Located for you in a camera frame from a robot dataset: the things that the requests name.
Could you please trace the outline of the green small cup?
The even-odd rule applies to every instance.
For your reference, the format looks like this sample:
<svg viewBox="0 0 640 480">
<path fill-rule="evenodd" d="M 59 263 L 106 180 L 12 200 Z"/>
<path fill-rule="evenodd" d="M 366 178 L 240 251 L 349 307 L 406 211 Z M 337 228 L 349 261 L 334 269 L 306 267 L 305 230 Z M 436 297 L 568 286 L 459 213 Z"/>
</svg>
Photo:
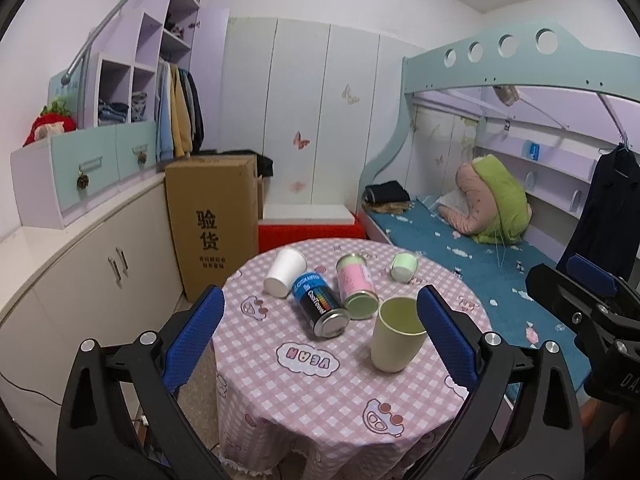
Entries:
<svg viewBox="0 0 640 480">
<path fill-rule="evenodd" d="M 412 252 L 398 252 L 390 266 L 390 276 L 395 282 L 408 284 L 418 270 L 418 257 Z"/>
</svg>

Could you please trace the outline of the teal patterned mattress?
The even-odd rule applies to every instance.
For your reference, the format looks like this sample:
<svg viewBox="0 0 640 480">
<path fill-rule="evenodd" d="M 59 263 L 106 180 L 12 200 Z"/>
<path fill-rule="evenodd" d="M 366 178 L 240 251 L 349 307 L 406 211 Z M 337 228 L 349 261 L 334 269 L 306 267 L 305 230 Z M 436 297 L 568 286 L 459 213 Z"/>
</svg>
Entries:
<svg viewBox="0 0 640 480">
<path fill-rule="evenodd" d="M 590 365 L 574 345 L 573 332 L 526 290 L 530 268 L 539 263 L 554 265 L 546 255 L 526 242 L 478 244 L 417 200 L 401 214 L 371 212 L 369 217 L 394 245 L 417 252 L 461 278 L 480 300 L 491 327 L 509 344 L 537 347 L 546 340 L 556 341 L 574 388 L 580 389 Z"/>
</svg>

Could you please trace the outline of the white pillow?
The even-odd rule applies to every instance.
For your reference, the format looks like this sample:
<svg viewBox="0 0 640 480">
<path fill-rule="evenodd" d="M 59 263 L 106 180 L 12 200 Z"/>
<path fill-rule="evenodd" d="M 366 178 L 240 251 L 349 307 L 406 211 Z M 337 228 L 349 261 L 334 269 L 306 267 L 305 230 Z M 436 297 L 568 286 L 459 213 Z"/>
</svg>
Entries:
<svg viewBox="0 0 640 480">
<path fill-rule="evenodd" d="M 451 192 L 442 195 L 436 200 L 438 206 L 447 207 L 458 214 L 462 214 L 466 217 L 469 214 L 469 205 L 466 200 L 466 196 L 458 188 L 455 188 Z"/>
</svg>

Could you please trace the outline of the teal drawer cabinet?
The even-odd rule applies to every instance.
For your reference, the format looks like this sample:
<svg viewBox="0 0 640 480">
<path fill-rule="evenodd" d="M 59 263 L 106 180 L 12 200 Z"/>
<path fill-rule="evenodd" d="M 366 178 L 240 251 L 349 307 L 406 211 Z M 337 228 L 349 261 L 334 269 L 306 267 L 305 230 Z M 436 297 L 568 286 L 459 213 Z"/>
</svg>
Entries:
<svg viewBox="0 0 640 480">
<path fill-rule="evenodd" d="M 154 122 L 75 130 L 10 156 L 21 225 L 62 230 L 156 173 Z"/>
</svg>

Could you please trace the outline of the hanging dark garment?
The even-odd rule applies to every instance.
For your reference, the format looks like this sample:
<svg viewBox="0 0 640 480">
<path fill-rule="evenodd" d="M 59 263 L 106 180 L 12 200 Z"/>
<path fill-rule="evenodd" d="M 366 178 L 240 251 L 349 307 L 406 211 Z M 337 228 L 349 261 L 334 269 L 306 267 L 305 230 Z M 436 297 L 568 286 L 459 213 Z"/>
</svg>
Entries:
<svg viewBox="0 0 640 480">
<path fill-rule="evenodd" d="M 582 215 L 556 265 L 566 271 L 580 255 L 627 281 L 639 249 L 639 165 L 622 144 L 601 156 L 594 170 Z"/>
</svg>

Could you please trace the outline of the black blue can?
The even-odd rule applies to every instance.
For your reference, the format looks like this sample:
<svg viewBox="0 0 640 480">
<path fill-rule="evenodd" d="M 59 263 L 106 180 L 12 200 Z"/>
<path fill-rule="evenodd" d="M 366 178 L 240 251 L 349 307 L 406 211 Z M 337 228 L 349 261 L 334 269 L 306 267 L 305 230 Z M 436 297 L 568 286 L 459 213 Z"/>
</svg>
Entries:
<svg viewBox="0 0 640 480">
<path fill-rule="evenodd" d="M 308 318 L 314 336 L 331 339 L 344 333 L 350 315 L 320 274 L 307 272 L 296 278 L 292 294 Z"/>
</svg>

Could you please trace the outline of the cream plastic cup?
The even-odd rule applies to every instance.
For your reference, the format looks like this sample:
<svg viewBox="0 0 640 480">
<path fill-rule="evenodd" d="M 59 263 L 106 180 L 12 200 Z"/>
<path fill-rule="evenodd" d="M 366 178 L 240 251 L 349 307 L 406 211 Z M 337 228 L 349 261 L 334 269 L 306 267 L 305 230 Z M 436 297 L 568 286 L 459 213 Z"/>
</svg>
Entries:
<svg viewBox="0 0 640 480">
<path fill-rule="evenodd" d="M 399 373 L 416 357 L 426 340 L 416 298 L 387 299 L 376 315 L 370 342 L 372 364 L 383 373 Z"/>
</svg>

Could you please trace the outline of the red storage box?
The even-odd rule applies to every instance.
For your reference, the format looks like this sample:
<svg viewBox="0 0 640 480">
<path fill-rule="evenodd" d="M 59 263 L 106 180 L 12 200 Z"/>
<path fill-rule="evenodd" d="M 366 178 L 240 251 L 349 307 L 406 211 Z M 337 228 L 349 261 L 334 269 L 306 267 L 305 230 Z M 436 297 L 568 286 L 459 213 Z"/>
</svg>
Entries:
<svg viewBox="0 0 640 480">
<path fill-rule="evenodd" d="M 258 226 L 258 252 L 262 254 L 274 248 L 316 238 L 365 240 L 367 233 L 355 217 L 347 224 L 262 222 Z"/>
</svg>

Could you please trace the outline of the purple bed wall shelf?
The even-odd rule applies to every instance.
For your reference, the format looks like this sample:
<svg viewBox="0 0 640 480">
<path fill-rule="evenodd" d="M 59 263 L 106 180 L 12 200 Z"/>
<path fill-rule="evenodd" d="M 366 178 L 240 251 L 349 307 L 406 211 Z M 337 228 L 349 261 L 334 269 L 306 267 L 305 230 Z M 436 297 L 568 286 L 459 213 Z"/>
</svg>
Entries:
<svg viewBox="0 0 640 480">
<path fill-rule="evenodd" d="M 500 159 L 527 194 L 579 218 L 597 162 L 544 144 L 539 144 L 539 159 L 530 160 L 526 155 L 529 143 L 535 142 L 498 133 L 484 133 L 476 139 L 478 150 Z"/>
</svg>

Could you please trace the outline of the white low cabinet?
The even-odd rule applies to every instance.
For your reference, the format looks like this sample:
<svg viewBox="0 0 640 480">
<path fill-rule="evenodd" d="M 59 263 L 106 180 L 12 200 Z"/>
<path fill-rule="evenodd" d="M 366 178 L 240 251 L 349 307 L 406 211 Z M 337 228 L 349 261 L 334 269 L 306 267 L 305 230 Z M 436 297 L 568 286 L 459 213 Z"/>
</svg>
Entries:
<svg viewBox="0 0 640 480">
<path fill-rule="evenodd" d="M 80 344 L 129 344 L 160 330 L 181 294 L 165 187 L 157 183 L 75 240 L 9 308 L 1 322 L 1 399 L 49 468 Z"/>
</svg>

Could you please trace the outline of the folded dark clothes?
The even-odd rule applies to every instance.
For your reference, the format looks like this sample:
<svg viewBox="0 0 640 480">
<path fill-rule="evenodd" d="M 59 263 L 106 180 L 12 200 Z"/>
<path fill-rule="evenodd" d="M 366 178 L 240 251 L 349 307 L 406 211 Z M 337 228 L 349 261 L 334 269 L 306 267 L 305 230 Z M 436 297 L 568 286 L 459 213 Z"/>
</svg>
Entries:
<svg viewBox="0 0 640 480">
<path fill-rule="evenodd" d="M 410 206 L 410 195 L 396 180 L 367 185 L 362 193 L 365 210 L 382 214 L 400 214 Z"/>
</svg>

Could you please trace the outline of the tall cardboard box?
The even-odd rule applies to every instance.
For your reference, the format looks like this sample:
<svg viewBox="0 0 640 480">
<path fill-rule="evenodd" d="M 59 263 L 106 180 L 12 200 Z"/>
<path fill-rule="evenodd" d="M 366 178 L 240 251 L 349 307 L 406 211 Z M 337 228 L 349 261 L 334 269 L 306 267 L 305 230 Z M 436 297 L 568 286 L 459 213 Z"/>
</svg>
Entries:
<svg viewBox="0 0 640 480">
<path fill-rule="evenodd" d="M 176 160 L 165 168 L 165 191 L 184 294 L 193 302 L 258 254 L 256 157 Z"/>
</svg>

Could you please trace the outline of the white wardrobe doors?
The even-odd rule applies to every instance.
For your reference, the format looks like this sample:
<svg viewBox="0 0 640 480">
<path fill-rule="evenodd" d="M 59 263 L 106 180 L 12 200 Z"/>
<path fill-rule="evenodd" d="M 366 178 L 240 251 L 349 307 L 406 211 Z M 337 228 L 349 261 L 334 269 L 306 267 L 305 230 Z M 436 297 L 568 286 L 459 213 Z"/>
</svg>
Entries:
<svg viewBox="0 0 640 480">
<path fill-rule="evenodd" d="M 232 18 L 218 146 L 273 162 L 270 204 L 357 207 L 361 171 L 394 133 L 414 44 L 332 24 Z"/>
</svg>

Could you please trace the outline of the folded jeans in cubby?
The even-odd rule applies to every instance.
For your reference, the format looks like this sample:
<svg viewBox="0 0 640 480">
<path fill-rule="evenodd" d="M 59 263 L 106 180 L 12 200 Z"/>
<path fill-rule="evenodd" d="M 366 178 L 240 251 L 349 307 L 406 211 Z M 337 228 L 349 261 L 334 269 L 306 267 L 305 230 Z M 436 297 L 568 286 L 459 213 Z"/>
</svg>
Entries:
<svg viewBox="0 0 640 480">
<path fill-rule="evenodd" d="M 100 126 L 124 124 L 129 114 L 129 106 L 122 102 L 99 102 L 98 124 Z"/>
</svg>

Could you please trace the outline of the purple stair shelf unit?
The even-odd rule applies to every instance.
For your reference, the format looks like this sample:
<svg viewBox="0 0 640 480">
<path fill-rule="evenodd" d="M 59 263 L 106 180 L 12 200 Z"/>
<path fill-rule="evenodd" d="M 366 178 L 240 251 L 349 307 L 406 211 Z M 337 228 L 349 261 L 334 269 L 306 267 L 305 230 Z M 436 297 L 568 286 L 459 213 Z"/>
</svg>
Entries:
<svg viewBox="0 0 640 480">
<path fill-rule="evenodd" d="M 154 93 L 162 58 L 194 78 L 204 119 L 203 150 L 219 146 L 221 79 L 229 11 L 198 0 L 128 0 L 93 41 L 82 70 L 78 126 L 98 124 L 98 105 Z"/>
</svg>

